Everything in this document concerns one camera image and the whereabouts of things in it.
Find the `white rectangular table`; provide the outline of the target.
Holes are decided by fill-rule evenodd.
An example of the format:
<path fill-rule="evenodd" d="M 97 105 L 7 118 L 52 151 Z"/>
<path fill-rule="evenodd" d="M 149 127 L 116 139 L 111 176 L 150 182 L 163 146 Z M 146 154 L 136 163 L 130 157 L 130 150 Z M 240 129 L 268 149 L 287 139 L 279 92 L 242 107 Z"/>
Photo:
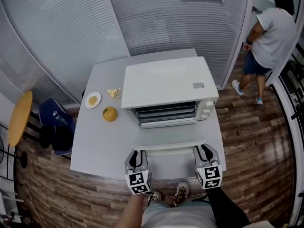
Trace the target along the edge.
<path fill-rule="evenodd" d="M 184 49 L 125 57 L 96 64 L 87 83 L 85 96 L 99 92 L 102 99 L 93 109 L 81 104 L 73 140 L 71 170 L 112 180 L 124 180 L 124 162 L 133 149 L 140 128 L 121 108 L 121 101 L 113 100 L 107 90 L 123 87 L 127 66 L 194 56 L 194 49 Z M 105 121 L 102 116 L 103 110 L 109 106 L 118 112 L 117 118 L 112 122 Z M 216 111 L 212 111 L 208 119 L 197 124 L 206 143 L 218 152 L 220 163 L 225 168 L 223 141 Z"/>

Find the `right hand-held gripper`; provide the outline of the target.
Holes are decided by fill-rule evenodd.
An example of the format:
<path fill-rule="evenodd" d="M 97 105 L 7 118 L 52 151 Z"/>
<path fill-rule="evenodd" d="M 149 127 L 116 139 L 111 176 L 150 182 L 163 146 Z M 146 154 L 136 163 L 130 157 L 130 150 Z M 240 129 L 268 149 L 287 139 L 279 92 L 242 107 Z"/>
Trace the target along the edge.
<path fill-rule="evenodd" d="M 196 179 L 203 190 L 220 187 L 223 170 L 218 152 L 208 144 L 194 146 Z"/>

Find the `person's light shirt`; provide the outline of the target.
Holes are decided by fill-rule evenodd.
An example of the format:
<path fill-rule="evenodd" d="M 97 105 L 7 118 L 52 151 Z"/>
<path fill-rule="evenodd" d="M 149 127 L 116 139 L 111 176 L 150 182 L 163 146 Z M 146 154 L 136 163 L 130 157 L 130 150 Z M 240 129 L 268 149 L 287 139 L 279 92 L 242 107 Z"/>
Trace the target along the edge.
<path fill-rule="evenodd" d="M 217 224 L 207 203 L 188 200 L 172 208 L 156 200 L 144 211 L 142 228 L 217 228 Z"/>

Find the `small white plate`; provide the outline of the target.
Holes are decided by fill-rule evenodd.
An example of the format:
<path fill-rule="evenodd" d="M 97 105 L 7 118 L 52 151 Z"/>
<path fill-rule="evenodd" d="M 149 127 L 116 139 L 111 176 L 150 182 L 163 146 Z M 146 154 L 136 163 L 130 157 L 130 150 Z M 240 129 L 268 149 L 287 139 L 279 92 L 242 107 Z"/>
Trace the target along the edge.
<path fill-rule="evenodd" d="M 95 105 L 90 105 L 90 104 L 88 103 L 88 99 L 89 99 L 91 96 L 94 96 L 94 95 L 96 95 L 96 96 L 98 97 L 98 101 L 96 102 Z M 85 100 L 85 106 L 86 106 L 86 108 L 88 108 L 88 109 L 93 109 L 93 108 L 95 108 L 96 106 L 99 105 L 101 99 L 102 99 L 102 97 L 101 97 L 101 94 L 100 94 L 99 92 L 92 92 L 92 93 L 90 93 L 90 94 L 87 96 L 86 100 Z"/>

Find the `black metal stand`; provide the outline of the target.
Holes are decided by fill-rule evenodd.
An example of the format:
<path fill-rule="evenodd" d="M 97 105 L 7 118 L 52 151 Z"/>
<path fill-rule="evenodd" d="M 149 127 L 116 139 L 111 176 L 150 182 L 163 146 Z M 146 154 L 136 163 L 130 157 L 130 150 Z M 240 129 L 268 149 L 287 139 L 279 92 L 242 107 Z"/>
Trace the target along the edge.
<path fill-rule="evenodd" d="M 26 168 L 27 163 L 28 163 L 28 158 L 27 158 L 27 154 L 25 152 L 23 152 L 20 156 L 16 156 L 16 155 L 11 154 L 9 152 L 9 148 L 10 148 L 10 146 L 8 146 L 8 150 L 5 151 L 4 143 L 3 143 L 3 140 L 0 136 L 0 164 L 2 163 L 4 157 L 7 158 L 7 166 L 6 166 L 6 171 L 7 171 L 6 174 L 7 175 L 6 175 L 6 177 L 0 175 L 0 178 L 6 179 L 6 180 L 9 180 L 9 181 L 14 181 L 13 179 L 9 178 L 9 169 L 8 169 L 9 156 L 12 156 L 15 159 L 19 159 L 22 168 Z"/>

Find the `white glass oven door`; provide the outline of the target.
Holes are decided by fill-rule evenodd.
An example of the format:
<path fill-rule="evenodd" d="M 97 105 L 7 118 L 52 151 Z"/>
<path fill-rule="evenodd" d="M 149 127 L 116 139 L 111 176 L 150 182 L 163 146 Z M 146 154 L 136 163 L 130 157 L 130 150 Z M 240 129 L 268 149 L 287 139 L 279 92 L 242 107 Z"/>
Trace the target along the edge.
<path fill-rule="evenodd" d="M 160 128 L 140 129 L 133 150 L 146 152 L 167 152 L 192 149 L 205 144 L 199 124 L 186 124 Z"/>

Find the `yellow round fruit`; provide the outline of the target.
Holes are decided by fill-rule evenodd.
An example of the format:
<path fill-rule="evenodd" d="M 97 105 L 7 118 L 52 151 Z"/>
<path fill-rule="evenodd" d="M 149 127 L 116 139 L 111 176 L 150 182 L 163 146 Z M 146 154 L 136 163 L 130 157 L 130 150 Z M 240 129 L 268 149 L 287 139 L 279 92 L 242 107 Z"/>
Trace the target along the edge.
<path fill-rule="evenodd" d="M 109 106 L 103 110 L 102 116 L 105 121 L 112 122 L 117 118 L 118 112 L 114 107 Z"/>

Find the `person's right forearm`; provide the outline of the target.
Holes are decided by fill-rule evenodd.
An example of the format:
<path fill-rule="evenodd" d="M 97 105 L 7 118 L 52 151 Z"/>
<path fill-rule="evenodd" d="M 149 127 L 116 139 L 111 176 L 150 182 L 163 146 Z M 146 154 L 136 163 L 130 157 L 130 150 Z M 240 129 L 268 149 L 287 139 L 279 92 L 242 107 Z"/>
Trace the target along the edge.
<path fill-rule="evenodd" d="M 244 211 L 221 187 L 206 189 L 206 193 L 218 228 L 243 228 L 251 224 Z"/>

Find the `person's left shoe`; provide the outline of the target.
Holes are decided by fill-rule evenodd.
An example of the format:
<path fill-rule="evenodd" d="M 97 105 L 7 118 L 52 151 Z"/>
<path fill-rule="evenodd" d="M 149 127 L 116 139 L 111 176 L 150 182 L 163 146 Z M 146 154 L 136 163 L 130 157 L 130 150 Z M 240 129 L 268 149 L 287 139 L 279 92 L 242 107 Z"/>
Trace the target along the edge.
<path fill-rule="evenodd" d="M 162 200 L 162 194 L 158 191 L 151 192 L 148 197 L 147 207 L 156 200 Z"/>

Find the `person's shoe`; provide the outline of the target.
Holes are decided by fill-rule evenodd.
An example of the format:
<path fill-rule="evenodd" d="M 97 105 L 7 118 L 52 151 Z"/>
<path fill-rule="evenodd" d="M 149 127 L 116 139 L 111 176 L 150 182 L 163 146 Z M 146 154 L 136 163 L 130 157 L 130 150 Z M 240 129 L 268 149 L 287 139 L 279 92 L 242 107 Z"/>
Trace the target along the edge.
<path fill-rule="evenodd" d="M 174 206 L 181 205 L 188 197 L 189 185 L 182 181 L 177 185 L 176 193 L 174 195 Z"/>
<path fill-rule="evenodd" d="M 158 191 L 151 192 L 148 197 L 147 207 L 156 200 L 162 200 L 162 194 Z"/>

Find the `white toaster oven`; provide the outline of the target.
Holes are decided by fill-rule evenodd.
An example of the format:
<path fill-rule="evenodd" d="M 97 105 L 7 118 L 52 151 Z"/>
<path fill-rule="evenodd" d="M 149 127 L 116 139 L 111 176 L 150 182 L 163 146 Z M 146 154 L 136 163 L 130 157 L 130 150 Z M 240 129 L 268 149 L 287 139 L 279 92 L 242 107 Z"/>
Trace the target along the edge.
<path fill-rule="evenodd" d="M 219 94 L 204 57 L 127 66 L 121 108 L 141 129 L 206 120 Z"/>

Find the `person's right shoe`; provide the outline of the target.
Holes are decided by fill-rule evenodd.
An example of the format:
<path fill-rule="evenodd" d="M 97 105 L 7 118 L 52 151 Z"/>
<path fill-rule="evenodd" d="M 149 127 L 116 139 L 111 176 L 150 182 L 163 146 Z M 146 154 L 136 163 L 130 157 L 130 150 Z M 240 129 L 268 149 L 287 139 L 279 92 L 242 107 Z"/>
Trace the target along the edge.
<path fill-rule="evenodd" d="M 188 197 L 189 185 L 182 181 L 177 185 L 176 193 L 174 195 L 174 206 L 181 205 Z"/>

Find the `blue plastic chair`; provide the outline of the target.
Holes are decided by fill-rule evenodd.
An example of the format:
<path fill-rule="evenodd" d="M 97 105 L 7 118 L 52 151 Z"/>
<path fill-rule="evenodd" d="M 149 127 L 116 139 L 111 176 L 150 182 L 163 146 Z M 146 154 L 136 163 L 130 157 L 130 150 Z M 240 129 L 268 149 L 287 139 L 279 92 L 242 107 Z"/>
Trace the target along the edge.
<path fill-rule="evenodd" d="M 57 100 L 55 100 L 52 97 L 43 101 L 38 107 L 40 123 L 42 124 L 42 126 L 43 125 L 52 125 L 55 127 L 59 127 L 57 120 L 52 115 L 52 113 L 54 111 L 57 111 L 68 122 L 67 127 L 69 127 L 72 130 L 73 135 L 74 135 L 75 129 L 76 129 L 75 118 L 72 115 L 70 115 L 66 111 L 66 109 L 60 103 L 58 103 Z M 64 151 L 54 151 L 54 153 L 55 153 L 55 155 L 61 155 L 61 156 L 66 157 L 67 154 L 72 153 L 72 147 L 68 151 L 65 151 L 65 152 Z"/>

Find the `round yellow table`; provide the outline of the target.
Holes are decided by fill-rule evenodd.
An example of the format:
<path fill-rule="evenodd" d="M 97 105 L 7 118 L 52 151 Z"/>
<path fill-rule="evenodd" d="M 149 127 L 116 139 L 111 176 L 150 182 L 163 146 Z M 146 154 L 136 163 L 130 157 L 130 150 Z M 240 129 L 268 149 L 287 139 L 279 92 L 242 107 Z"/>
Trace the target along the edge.
<path fill-rule="evenodd" d="M 40 133 L 40 128 L 29 122 L 30 117 L 37 121 L 40 118 L 37 114 L 32 112 L 33 105 L 33 93 L 31 91 L 25 92 L 15 105 L 10 117 L 8 128 L 8 142 L 10 147 L 16 147 L 21 141 L 22 137 L 26 137 L 32 141 L 39 142 L 39 139 L 35 136 L 25 132 L 26 128 Z"/>

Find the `black cloth bag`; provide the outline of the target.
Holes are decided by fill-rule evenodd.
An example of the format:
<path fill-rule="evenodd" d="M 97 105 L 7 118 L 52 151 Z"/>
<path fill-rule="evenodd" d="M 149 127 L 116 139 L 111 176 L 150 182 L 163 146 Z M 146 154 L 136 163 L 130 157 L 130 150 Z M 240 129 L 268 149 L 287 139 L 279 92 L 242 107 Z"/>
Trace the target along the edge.
<path fill-rule="evenodd" d="M 50 145 L 54 151 L 68 151 L 73 145 L 73 132 L 67 126 L 43 125 L 39 133 L 39 144 L 46 149 Z"/>

